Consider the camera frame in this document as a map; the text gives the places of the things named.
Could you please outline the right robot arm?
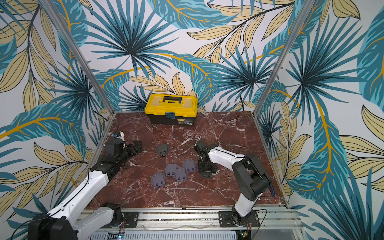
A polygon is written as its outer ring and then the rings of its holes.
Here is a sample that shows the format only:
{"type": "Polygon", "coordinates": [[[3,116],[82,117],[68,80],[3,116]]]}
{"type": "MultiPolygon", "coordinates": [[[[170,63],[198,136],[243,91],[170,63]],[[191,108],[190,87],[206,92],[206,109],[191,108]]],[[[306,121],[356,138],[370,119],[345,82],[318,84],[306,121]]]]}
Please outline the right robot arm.
{"type": "Polygon", "coordinates": [[[218,165],[234,173],[241,194],[232,207],[229,220],[235,226],[250,223],[258,198],[272,186],[270,176],[259,158],[255,154],[236,154],[217,145],[208,146],[204,141],[196,142],[194,149],[199,155],[198,173],[202,178],[211,178],[217,172],[218,165]]]}

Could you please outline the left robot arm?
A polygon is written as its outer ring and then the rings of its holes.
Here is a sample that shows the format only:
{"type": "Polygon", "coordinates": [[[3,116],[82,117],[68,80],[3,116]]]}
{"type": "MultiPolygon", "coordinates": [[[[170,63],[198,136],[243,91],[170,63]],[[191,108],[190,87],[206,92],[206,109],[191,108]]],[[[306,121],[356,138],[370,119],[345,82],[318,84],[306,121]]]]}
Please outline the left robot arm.
{"type": "Polygon", "coordinates": [[[78,217],[128,159],[141,152],[141,141],[128,145],[122,138],[117,138],[107,142],[105,155],[90,169],[79,187],[47,214],[38,215],[29,222],[28,239],[85,240],[104,226],[122,229],[127,217],[118,204],[105,203],[89,216],[81,220],[78,217]]]}

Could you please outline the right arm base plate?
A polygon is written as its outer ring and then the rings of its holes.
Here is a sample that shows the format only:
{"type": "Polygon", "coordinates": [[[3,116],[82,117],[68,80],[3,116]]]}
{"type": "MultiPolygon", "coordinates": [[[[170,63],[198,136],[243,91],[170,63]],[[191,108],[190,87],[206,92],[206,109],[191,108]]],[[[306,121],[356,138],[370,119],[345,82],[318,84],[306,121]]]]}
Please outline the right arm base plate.
{"type": "Polygon", "coordinates": [[[240,216],[235,211],[220,211],[218,215],[221,228],[260,226],[260,219],[256,211],[251,211],[245,217],[240,216]]]}

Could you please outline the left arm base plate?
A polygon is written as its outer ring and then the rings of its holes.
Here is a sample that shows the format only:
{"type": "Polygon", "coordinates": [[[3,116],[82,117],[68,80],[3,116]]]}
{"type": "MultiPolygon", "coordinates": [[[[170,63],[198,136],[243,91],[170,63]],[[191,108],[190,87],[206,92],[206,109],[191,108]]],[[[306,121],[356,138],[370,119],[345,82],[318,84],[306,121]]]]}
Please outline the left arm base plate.
{"type": "Polygon", "coordinates": [[[139,212],[122,212],[113,217],[112,222],[104,225],[101,229],[135,229],[139,219],[139,212]]]}

